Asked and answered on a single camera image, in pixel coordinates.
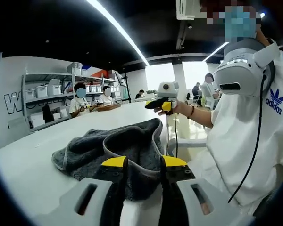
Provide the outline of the person's right hand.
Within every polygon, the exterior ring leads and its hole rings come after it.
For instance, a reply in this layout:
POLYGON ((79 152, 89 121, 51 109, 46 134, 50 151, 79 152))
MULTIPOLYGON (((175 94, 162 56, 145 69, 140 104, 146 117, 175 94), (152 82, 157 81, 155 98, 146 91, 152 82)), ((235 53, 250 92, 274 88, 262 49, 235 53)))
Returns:
POLYGON ((159 115, 172 115, 174 113, 179 113, 189 118, 194 113, 194 107, 177 100, 172 101, 171 111, 164 112, 162 108, 156 108, 155 112, 158 112, 159 115))

